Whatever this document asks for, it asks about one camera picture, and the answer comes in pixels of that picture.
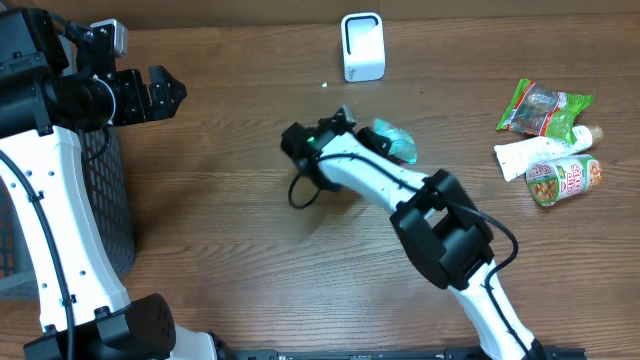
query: black device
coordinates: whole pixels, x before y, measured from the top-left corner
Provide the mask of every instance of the black device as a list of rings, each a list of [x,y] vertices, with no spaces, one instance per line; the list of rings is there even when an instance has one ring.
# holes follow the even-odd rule
[[[0,13],[0,138],[53,126],[94,131],[111,121],[124,126],[173,117],[186,97],[185,86],[162,66],[116,71],[112,24],[84,27],[61,21],[57,31],[42,9]],[[58,34],[76,44],[78,72],[69,66]]]
[[[479,347],[450,347],[435,351],[277,352],[241,350],[237,360],[491,360]],[[547,359],[584,360],[584,349],[545,347]]]

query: snack bag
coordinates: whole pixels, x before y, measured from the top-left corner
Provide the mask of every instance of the snack bag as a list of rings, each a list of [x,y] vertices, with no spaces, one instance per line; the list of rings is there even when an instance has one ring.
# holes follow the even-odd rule
[[[591,95],[553,92],[529,79],[521,79],[496,130],[541,135],[573,145],[576,142],[571,131],[573,122],[591,101]]]
[[[602,183],[602,168],[591,155],[573,155],[531,165],[526,180],[533,199],[551,206]]]

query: teal plastic item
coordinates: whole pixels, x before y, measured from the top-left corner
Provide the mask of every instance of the teal plastic item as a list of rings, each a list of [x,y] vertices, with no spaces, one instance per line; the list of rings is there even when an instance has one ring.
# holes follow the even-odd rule
[[[389,155],[414,165],[418,161],[416,144],[409,132],[399,129],[382,119],[373,120],[373,132],[391,140]]]

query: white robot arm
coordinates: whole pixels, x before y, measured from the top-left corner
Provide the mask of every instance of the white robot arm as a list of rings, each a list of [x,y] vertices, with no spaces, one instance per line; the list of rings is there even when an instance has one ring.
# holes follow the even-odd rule
[[[53,18],[78,48],[75,74],[62,74],[69,61]],[[138,70],[116,71],[127,32],[115,20],[84,27],[17,8],[0,13],[0,29],[0,176],[33,262],[44,332],[26,358],[216,360],[213,335],[175,325],[160,295],[129,300],[98,233],[77,134],[171,118],[185,86],[161,66],[150,68],[149,90]]]
[[[439,238],[433,236],[426,221],[435,206],[423,206],[422,212],[412,208],[424,199],[429,200],[416,199],[416,194],[436,192],[447,200],[446,191],[449,191],[449,200],[472,207],[462,189],[454,189],[457,182],[451,185],[455,179],[443,173],[434,176],[438,179],[429,178],[397,166],[380,154],[388,147],[384,139],[376,139],[371,133],[354,135],[354,122],[350,119],[348,110],[342,108],[333,118],[320,120],[317,128],[304,128],[296,123],[283,133],[282,149],[320,189],[337,191],[340,186],[346,186],[393,214],[392,223],[395,222],[394,228],[412,263],[436,286],[454,294],[475,326],[480,345],[489,357],[520,360],[540,353],[540,343],[518,319],[496,275],[490,278],[490,285],[498,307],[485,289],[485,280],[496,263],[488,248],[491,233],[484,221],[466,219],[473,225],[468,229],[459,227],[455,219],[458,214],[453,214],[450,208],[450,214],[434,227],[436,233],[440,231],[438,235],[442,238]],[[440,187],[448,188],[440,192]],[[452,193],[452,189],[462,193]],[[465,231],[470,235],[463,236]],[[429,241],[442,244],[434,246]],[[478,243],[483,247],[480,251],[476,251]]]

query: canned food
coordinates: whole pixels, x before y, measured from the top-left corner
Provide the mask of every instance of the canned food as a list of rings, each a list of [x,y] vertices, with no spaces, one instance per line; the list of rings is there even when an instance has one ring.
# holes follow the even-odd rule
[[[602,168],[591,155],[573,155],[532,164],[526,180],[533,199],[542,206],[551,206],[600,184]]]

